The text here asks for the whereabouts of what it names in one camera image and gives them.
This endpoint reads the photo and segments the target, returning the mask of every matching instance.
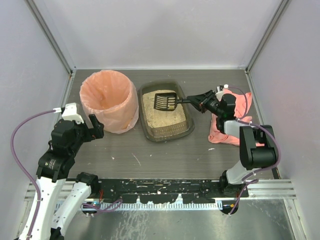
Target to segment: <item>cable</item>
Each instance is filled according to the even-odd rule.
[[[258,129],[264,131],[265,134],[267,134],[267,135],[271,138],[271,140],[273,141],[273,143],[274,143],[274,145],[275,145],[275,151],[278,152],[278,157],[277,157],[277,159],[276,159],[276,161],[275,161],[275,163],[274,163],[273,165],[268,166],[268,167],[265,167],[265,168],[259,168],[259,169],[257,169],[257,170],[254,170],[254,171],[248,173],[247,175],[245,175],[245,176],[241,179],[242,182],[245,182],[245,181],[246,181],[248,178],[250,178],[252,175],[256,175],[256,174],[259,173],[259,172],[271,170],[271,169],[277,167],[277,166],[279,165],[280,159],[281,159],[281,150],[280,150],[280,146],[279,146],[277,140],[275,139],[275,137],[274,137],[268,130],[266,130],[264,127],[262,127],[262,126],[260,126],[260,125],[257,125],[257,124],[253,124],[253,123],[251,123],[251,122],[241,121],[241,119],[243,119],[243,118],[247,115],[247,109],[248,109],[248,99],[247,99],[247,96],[246,96],[246,94],[245,94],[242,90],[240,90],[240,88],[237,88],[237,87],[234,87],[234,86],[229,86],[229,88],[235,88],[235,89],[238,89],[239,91],[241,91],[242,94],[244,95],[244,99],[245,99],[245,112],[244,112],[244,115],[243,115],[242,117],[240,117],[240,118],[237,118],[237,119],[236,119],[237,122],[239,122],[239,123],[241,123],[241,124],[248,125],[248,126],[254,126],[254,127],[256,127],[256,128],[258,128]],[[232,214],[232,213],[234,212],[234,210],[236,209],[237,205],[239,204],[240,198],[241,198],[243,192],[245,191],[245,189],[248,187],[248,185],[250,185],[250,184],[256,184],[258,181],[259,181],[258,179],[253,179],[253,180],[251,180],[250,182],[247,182],[247,183],[244,185],[244,187],[242,188],[239,196],[237,197],[237,199],[236,199],[236,201],[235,201],[235,204],[234,204],[233,208],[231,209],[231,211],[230,211],[230,213],[229,213],[229,216],[231,216],[231,214]]]
[[[119,203],[118,206],[116,206],[115,208],[110,209],[111,207],[113,207],[117,203]],[[89,208],[92,208],[92,209],[95,209],[97,211],[97,214],[102,214],[102,213],[114,212],[116,209],[118,209],[121,206],[122,203],[123,203],[123,200],[122,199],[118,199],[115,202],[113,202],[112,204],[110,204],[109,206],[107,206],[105,209],[97,208],[96,206],[93,206],[93,205],[88,204],[88,203],[83,203],[82,205],[86,206],[86,207],[89,207]]]
[[[239,90],[243,96],[244,96],[244,99],[245,99],[245,111],[244,111],[244,114],[242,117],[238,118],[239,120],[243,119],[247,114],[248,114],[248,99],[247,99],[247,95],[239,88],[239,87],[236,87],[236,86],[228,86],[228,88],[230,89],[237,89]]]
[[[12,135],[11,135],[11,139],[10,139],[10,148],[11,148],[11,153],[12,153],[12,156],[16,162],[16,164],[19,166],[19,168],[23,171],[23,173],[30,179],[30,181],[32,182],[32,184],[34,185],[35,187],[35,190],[36,190],[36,195],[37,195],[37,202],[36,202],[36,206],[35,206],[35,210],[34,210],[34,214],[33,214],[33,218],[32,218],[32,221],[31,221],[31,224],[29,226],[29,231],[27,233],[27,240],[30,239],[30,236],[31,236],[31,233],[32,233],[32,230],[34,228],[34,225],[35,225],[35,222],[36,222],[36,219],[37,219],[37,215],[38,215],[38,212],[39,212],[39,208],[40,208],[40,202],[41,202],[41,192],[40,192],[40,188],[38,186],[38,184],[36,183],[36,181],[34,180],[34,178],[30,175],[30,173],[25,169],[25,167],[21,164],[21,162],[19,161],[18,157],[17,157],[17,154],[16,154],[16,151],[15,151],[15,145],[14,145],[14,140],[15,140],[15,135],[17,133],[17,131],[19,130],[19,128],[21,128],[25,123],[29,122],[31,119],[34,119],[36,117],[39,117],[41,115],[45,115],[45,114],[50,114],[50,113],[54,113],[56,112],[55,110],[49,110],[49,111],[43,111],[43,112],[40,112],[36,115],[33,115],[29,118],[27,118],[26,120],[24,120],[23,122],[21,122],[12,132]]]

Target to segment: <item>scratch on table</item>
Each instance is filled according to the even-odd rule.
[[[133,153],[131,153],[132,154],[132,156],[134,156],[134,158],[138,161],[138,164],[140,165],[140,167],[141,167],[141,164],[140,164],[140,162],[139,162],[139,160],[138,160],[138,158],[133,154]]]

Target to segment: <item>litter scoop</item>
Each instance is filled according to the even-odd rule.
[[[175,92],[156,93],[153,108],[160,111],[174,111],[178,104],[189,104],[189,99],[179,99]]]

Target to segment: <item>trash can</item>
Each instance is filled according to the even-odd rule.
[[[139,118],[136,87],[118,71],[102,70],[89,76],[81,85],[80,100],[86,116],[95,114],[111,133],[129,131]]]

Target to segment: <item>rim of trash bin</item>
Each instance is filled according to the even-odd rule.
[[[115,71],[115,70],[101,70],[101,71],[97,71],[97,72],[92,73],[90,76],[88,76],[88,77],[82,82],[81,87],[80,87],[79,95],[80,95],[80,93],[81,93],[81,89],[82,89],[82,86],[83,86],[84,82],[85,82],[88,78],[90,78],[92,75],[96,75],[96,74],[99,74],[99,73],[101,73],[101,72],[117,72],[117,73],[125,76],[125,78],[129,81],[130,86],[133,87],[133,90],[136,89],[136,86],[134,85],[134,83],[133,83],[126,75],[124,75],[122,72]],[[103,111],[114,112],[114,111],[115,111],[114,108],[115,108],[115,107],[118,107],[118,106],[122,106],[122,105],[124,105],[125,103],[127,103],[127,102],[129,101],[129,97],[131,97],[132,94],[133,94],[132,91],[130,91],[129,94],[128,94],[128,96],[126,97],[126,99],[125,99],[122,103],[120,103],[120,104],[118,104],[118,105],[114,105],[114,106],[112,106],[112,107],[110,107],[110,108],[107,108],[107,109],[95,109],[95,108],[89,107],[87,104],[85,104],[85,103],[83,103],[83,102],[81,101],[81,96],[80,96],[80,101],[81,101],[81,103],[82,103],[83,105],[85,105],[88,109],[91,109],[91,110],[95,110],[95,111],[99,111],[99,112],[103,112]]]

